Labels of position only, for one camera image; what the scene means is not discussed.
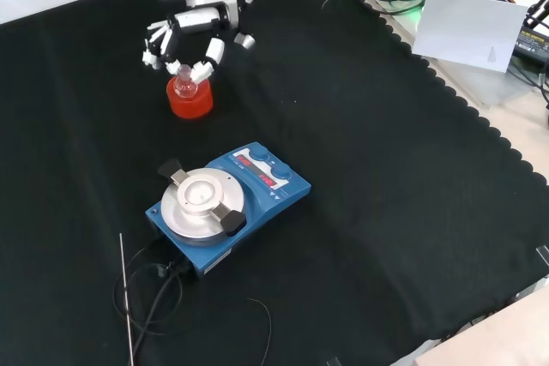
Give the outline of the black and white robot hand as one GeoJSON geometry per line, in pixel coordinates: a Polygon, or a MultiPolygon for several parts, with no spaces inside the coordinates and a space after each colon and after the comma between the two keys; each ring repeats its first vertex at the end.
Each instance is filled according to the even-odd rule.
{"type": "Polygon", "coordinates": [[[210,31],[212,38],[203,60],[190,69],[190,79],[200,84],[216,71],[223,58],[225,42],[218,34],[223,23],[224,19],[215,7],[190,9],[172,15],[167,20],[156,21],[147,27],[149,37],[145,39],[142,62],[155,70],[164,66],[171,75],[177,75],[182,67],[174,55],[179,40],[187,34],[210,31]]]}

